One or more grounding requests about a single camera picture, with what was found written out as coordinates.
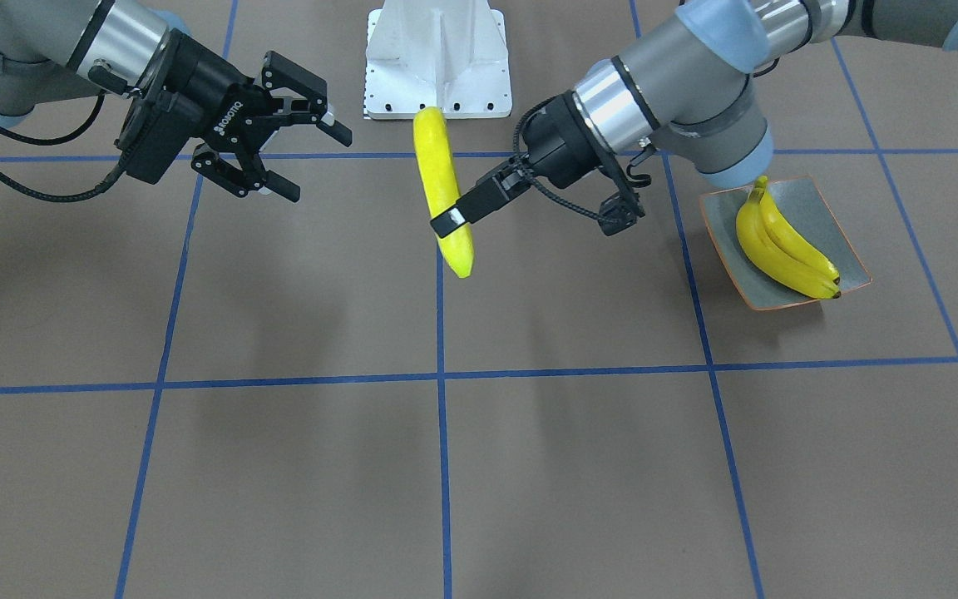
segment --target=logo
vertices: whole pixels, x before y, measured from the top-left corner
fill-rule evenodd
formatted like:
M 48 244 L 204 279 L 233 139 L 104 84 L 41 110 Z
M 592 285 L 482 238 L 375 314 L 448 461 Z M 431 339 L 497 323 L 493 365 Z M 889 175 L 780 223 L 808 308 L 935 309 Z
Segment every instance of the logo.
M 239 113 L 239 109 L 243 107 L 243 102 L 236 102 L 229 107 L 228 112 L 224 114 L 224 118 L 220 119 L 217 126 L 214 126 L 213 130 L 217 133 L 220 133 L 221 137 L 225 136 L 224 129 L 226 126 L 231 125 L 231 121 L 235 118 L 235 114 Z

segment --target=banana bunch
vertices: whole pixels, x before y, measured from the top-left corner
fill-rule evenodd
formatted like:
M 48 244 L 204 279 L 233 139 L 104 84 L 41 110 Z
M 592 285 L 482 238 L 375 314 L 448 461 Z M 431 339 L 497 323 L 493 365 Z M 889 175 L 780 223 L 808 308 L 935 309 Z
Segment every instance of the banana bunch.
M 764 274 L 786 287 L 819 300 L 841 297 L 837 267 L 798 234 L 778 211 L 768 178 L 759 177 L 735 221 L 738 243 Z

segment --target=banana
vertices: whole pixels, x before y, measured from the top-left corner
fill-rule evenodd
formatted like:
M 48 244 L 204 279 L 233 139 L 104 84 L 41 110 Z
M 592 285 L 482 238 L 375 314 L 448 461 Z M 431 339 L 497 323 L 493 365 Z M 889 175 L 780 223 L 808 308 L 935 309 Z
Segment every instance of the banana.
M 763 186 L 755 187 L 741 210 L 738 210 L 735 226 L 738 229 L 738 243 L 741 243 L 746 257 L 764 274 L 801 295 L 819 300 L 841 297 L 837 284 L 820 270 L 790 257 L 768 235 L 760 215 L 760 200 L 764 191 Z
M 457 171 L 453 170 L 453 154 L 449 148 L 449 133 L 442 110 L 429 106 L 416 113 L 413 121 L 413 145 L 416 148 L 416 163 L 423 182 L 423 194 L 427 197 L 431 217 L 441 215 L 461 197 L 457 187 Z M 475 262 L 475 247 L 472 245 L 472 228 L 463 227 L 438 240 L 438 249 L 446 265 L 460 278 L 472 273 Z
M 760 219 L 763 220 L 763 228 L 771 236 L 775 245 L 780 247 L 784 253 L 789 254 L 791 258 L 825 274 L 833 283 L 841 283 L 841 273 L 837 272 L 837 267 L 833 265 L 833 262 L 820 250 L 815 250 L 815 246 L 808 243 L 808 240 L 803 238 L 801 234 L 798 234 L 790 221 L 786 220 L 786 216 L 783 216 L 783 213 L 779 211 L 778 205 L 775 204 L 775 198 L 772 197 L 771 192 L 768 192 L 768 178 L 758 178 L 753 189 L 755 190 L 758 187 L 763 190 L 763 197 L 760 198 Z

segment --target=straight yellow object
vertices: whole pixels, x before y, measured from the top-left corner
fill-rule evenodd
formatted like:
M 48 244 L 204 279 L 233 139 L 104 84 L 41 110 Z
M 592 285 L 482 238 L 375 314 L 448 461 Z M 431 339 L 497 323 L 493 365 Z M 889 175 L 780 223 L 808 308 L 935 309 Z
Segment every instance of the straight yellow object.
M 456 204 L 461 197 L 457 186 L 457 171 L 453 170 L 453 153 L 449 147 L 446 118 L 436 106 L 426 107 L 413 119 L 413 145 L 416 148 L 416 163 L 419 178 L 423 181 L 423 194 L 431 217 L 441 215 Z M 475 262 L 475 247 L 472 245 L 472 227 L 463 227 L 438 239 L 442 258 L 457 277 L 466 278 L 472 273 Z

